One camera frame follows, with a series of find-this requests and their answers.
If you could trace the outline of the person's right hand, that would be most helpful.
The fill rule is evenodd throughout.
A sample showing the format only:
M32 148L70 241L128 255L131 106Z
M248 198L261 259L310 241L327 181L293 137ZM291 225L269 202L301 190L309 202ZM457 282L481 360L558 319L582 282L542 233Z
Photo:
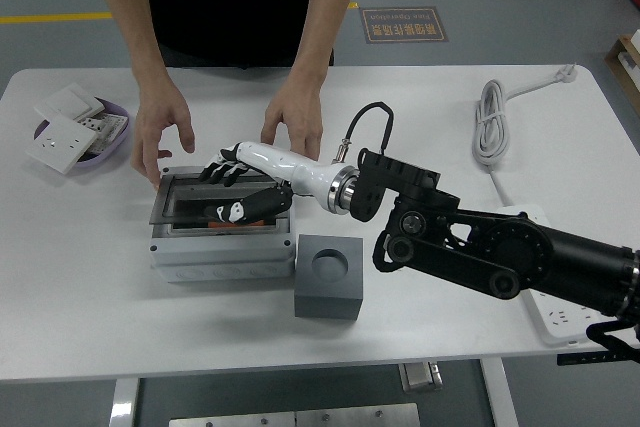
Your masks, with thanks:
M175 126L182 149L195 152L195 134L189 107L169 77L139 82L140 106L134 125L131 166L154 188L160 184L158 161L170 158L170 150L162 150L160 142L165 129Z

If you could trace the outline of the person's left hand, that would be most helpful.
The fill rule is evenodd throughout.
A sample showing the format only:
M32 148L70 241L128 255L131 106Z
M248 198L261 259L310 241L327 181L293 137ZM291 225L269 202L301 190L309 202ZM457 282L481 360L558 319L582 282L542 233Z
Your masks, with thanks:
M317 160L323 134L320 87L289 76L265 111L261 142L273 144L280 124L286 126L292 152Z

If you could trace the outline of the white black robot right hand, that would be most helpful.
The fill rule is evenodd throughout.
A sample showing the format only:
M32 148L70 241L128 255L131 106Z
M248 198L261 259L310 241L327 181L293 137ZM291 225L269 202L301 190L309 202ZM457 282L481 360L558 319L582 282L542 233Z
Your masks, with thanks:
M250 224L287 211L295 195L311 196L320 206L336 214L347 210L339 204L339 191L352 176L344 163L322 165L303 155L269 144L241 142L215 154L199 176L201 182L222 182L229 187L239 176L255 170L279 183L232 203L218 206L207 214L231 224Z

